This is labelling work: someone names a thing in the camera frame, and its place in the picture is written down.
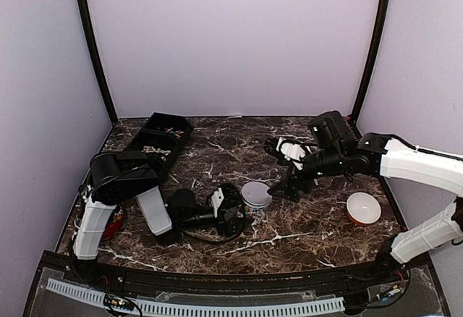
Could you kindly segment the clear plastic jar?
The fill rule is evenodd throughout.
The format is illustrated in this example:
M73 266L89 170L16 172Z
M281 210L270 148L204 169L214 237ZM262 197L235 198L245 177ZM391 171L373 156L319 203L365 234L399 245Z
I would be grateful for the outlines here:
M245 224L251 224L256 219L260 219L265 215L268 205L266 206L250 206L246 203L241 207L241 215Z

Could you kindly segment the silver jar lid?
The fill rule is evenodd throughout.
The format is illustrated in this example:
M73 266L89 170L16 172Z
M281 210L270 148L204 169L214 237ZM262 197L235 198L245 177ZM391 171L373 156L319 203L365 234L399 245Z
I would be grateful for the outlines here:
M271 203L269 187L263 182L248 182L242 186L241 194L246 205L252 208L265 208Z

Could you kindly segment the black bin with small candies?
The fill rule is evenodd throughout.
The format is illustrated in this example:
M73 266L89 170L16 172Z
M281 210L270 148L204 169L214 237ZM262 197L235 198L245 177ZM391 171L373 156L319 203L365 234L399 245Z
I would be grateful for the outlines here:
M181 152L181 147L170 135L141 130L125 150L143 152L159 179L165 181Z

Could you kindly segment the black bin with lollipops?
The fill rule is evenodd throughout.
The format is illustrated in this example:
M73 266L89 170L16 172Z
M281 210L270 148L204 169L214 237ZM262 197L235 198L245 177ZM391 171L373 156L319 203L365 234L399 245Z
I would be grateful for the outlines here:
M170 127L184 130L183 136L180 139L177 139L172 135L166 134L165 129ZM143 126L143 130L149 133L169 137L173 139L178 146L184 146L189 140L194 127L186 117L154 112Z

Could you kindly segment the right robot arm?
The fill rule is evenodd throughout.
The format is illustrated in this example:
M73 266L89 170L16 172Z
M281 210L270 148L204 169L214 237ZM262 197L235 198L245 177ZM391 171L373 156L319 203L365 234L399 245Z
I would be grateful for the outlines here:
M442 211L415 227L388 238L370 266L369 277L383 284L402 266L423 253L462 238L462 156L412 145L396 135L368 133L347 144L304 143L269 138L266 153L288 166L286 176L269 194L293 202L310 192L316 179L356 174L413 184L423 190L453 195Z

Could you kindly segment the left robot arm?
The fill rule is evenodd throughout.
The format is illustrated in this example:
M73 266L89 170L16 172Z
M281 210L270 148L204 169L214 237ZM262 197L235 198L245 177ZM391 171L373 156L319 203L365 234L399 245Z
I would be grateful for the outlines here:
M190 189L179 189L165 198L161 192L163 166L151 154L142 151L102 153L90 161L90 179L80 189L85 202L77 221L77 232L70 253L78 259L73 272L87 285L102 279L102 270L92 262L98 256L103 235L119 205L136 200L139 209L160 245L171 245L192 230L215 227L218 244L237 239L247 224L245 205L239 190L231 183L219 185L197 203Z

